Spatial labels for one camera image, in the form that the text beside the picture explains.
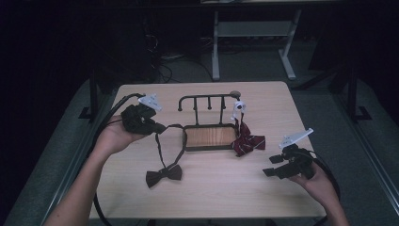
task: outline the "wooden tabletop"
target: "wooden tabletop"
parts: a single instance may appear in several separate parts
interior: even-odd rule
[[[287,179],[266,177],[262,169],[271,164],[269,157],[280,154],[284,135],[305,130],[295,103],[285,83],[193,83],[162,85],[127,85],[119,89],[115,103],[131,93],[156,93],[162,111],[152,117],[164,125],[195,124],[193,102],[178,103],[185,95],[228,94],[241,92],[247,105],[244,122],[252,135],[265,136],[266,148],[236,157],[234,150],[185,152],[179,161],[183,169],[181,181],[162,179],[148,188],[148,170],[158,171],[161,164],[154,135],[131,144],[125,151],[112,155],[104,166],[98,197],[107,218],[292,218],[323,216],[323,207],[302,187]],[[231,113],[235,99],[226,98],[223,122],[233,122]],[[131,98],[128,105],[137,105]],[[220,101],[198,100],[199,123],[218,123]],[[169,128],[159,136],[166,165],[171,164],[182,149],[182,130]],[[312,150],[307,137],[298,146]],[[97,218],[94,207],[91,218]]]

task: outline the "metal frame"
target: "metal frame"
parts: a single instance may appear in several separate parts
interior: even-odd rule
[[[295,80],[296,76],[288,59],[288,53],[294,39],[301,9],[295,12],[292,21],[277,22],[220,22],[218,11],[215,12],[214,21],[214,51],[212,52],[212,79],[220,80],[219,58],[217,51],[218,37],[265,37],[286,36],[287,42],[283,49],[279,49],[279,57],[287,73],[288,79]]]

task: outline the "hand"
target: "hand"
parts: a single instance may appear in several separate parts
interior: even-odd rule
[[[302,186],[308,193],[323,206],[339,202],[337,193],[329,181],[326,173],[314,162],[311,163],[311,168],[314,171],[314,176],[309,180],[305,175],[296,175],[289,179]]]
[[[314,176],[309,180],[304,176],[293,176],[289,179],[302,186],[326,210],[328,221],[332,226],[349,226],[343,207],[340,204],[334,186],[326,173],[314,162],[311,163]]]
[[[109,124],[100,133],[93,152],[109,157],[129,146],[134,141],[144,138],[146,135],[132,134],[125,130],[121,116],[113,116]]]

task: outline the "red plaid bow tie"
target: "red plaid bow tie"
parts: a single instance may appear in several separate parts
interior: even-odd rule
[[[246,153],[252,152],[254,149],[264,150],[266,146],[264,136],[254,136],[250,134],[250,130],[243,122],[244,114],[241,114],[241,124],[235,119],[235,133],[237,139],[231,144],[232,148],[240,157]]]

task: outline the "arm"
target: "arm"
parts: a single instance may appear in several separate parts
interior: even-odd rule
[[[111,121],[120,120],[120,116]],[[143,138],[130,134],[121,121],[109,124],[100,134],[96,145],[65,197],[47,218],[44,225],[88,225],[91,204],[96,193],[103,166],[109,156]]]
[[[327,218],[333,226],[347,226],[349,222],[340,204],[337,193],[326,173],[314,162],[311,165],[314,176],[308,180],[304,176],[293,176],[291,181],[298,183],[325,208]]]

